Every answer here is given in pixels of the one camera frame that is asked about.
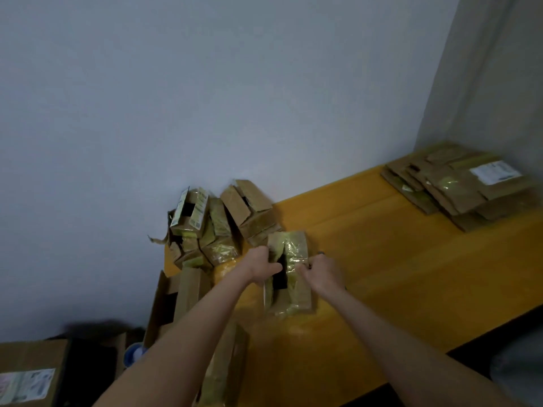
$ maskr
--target person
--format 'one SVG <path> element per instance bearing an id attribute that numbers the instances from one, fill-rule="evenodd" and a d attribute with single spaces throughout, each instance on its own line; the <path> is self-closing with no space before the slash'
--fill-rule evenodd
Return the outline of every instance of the person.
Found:
<path id="1" fill-rule="evenodd" d="M 191 406 L 241 293 L 281 269 L 279 263 L 268 263 L 267 247 L 249 250 L 95 407 Z M 406 406 L 519 406 L 487 378 L 392 326 L 354 298 L 332 258 L 318 254 L 309 259 L 309 267 L 302 264 L 296 270 L 341 314 Z"/>

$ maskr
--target white label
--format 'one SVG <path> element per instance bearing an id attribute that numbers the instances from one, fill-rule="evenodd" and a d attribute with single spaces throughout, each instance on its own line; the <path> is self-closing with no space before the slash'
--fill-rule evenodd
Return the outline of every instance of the white label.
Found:
<path id="1" fill-rule="evenodd" d="M 0 374 L 0 405 L 47 397 L 55 369 Z"/>
<path id="2" fill-rule="evenodd" d="M 522 177 L 519 171 L 502 160 L 471 168 L 470 171 L 485 185 L 494 185 L 512 178 Z"/>
<path id="3" fill-rule="evenodd" d="M 179 224 L 179 219 L 181 218 L 181 211 L 183 210 L 183 205 L 185 205 L 185 199 L 187 198 L 188 190 L 190 187 L 187 187 L 183 190 L 181 193 L 181 196 L 179 198 L 179 201 L 177 203 L 177 207 L 175 208 L 175 212 L 173 213 L 172 217 L 172 223 L 170 224 L 170 227 L 176 226 Z"/>
<path id="4" fill-rule="evenodd" d="M 207 191 L 203 190 L 200 187 L 198 189 L 198 199 L 194 204 L 194 210 L 192 212 L 191 219 L 188 221 L 188 223 L 197 230 L 201 229 L 202 223 L 204 221 L 205 206 L 207 204 L 208 198 L 209 194 L 207 193 Z"/>

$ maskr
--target wooden table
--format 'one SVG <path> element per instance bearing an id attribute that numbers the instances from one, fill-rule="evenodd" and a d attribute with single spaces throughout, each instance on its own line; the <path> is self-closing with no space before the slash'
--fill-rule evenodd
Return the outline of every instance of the wooden table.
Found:
<path id="1" fill-rule="evenodd" d="M 543 304 L 543 213 L 464 234 L 425 216 L 378 169 L 275 205 L 286 230 L 343 267 L 349 291 L 443 352 Z M 234 262 L 215 269 L 216 281 Z M 166 257 L 165 271 L 175 272 Z M 319 300 L 314 315 L 263 315 L 262 290 L 234 318 L 251 336 L 238 405 L 336 407 L 385 383 L 368 351 Z"/>

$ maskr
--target person's right arm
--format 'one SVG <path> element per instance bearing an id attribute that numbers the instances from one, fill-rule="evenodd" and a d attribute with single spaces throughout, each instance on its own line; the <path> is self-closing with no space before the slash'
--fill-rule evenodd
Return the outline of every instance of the person's right arm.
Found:
<path id="1" fill-rule="evenodd" d="M 487 378 L 394 327 L 345 290 L 335 261 L 324 254 L 296 270 L 334 307 L 366 345 L 408 407 L 519 407 Z"/>

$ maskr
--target forearm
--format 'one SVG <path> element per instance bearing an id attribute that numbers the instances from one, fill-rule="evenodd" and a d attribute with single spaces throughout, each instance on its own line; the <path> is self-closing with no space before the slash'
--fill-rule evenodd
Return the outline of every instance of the forearm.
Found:
<path id="1" fill-rule="evenodd" d="M 407 406 L 518 406 L 490 380 L 392 326 L 346 291 L 337 291 L 329 302 Z"/>
<path id="2" fill-rule="evenodd" d="M 95 406 L 190 406 L 248 283 L 243 269 L 230 272 L 127 369 Z"/>

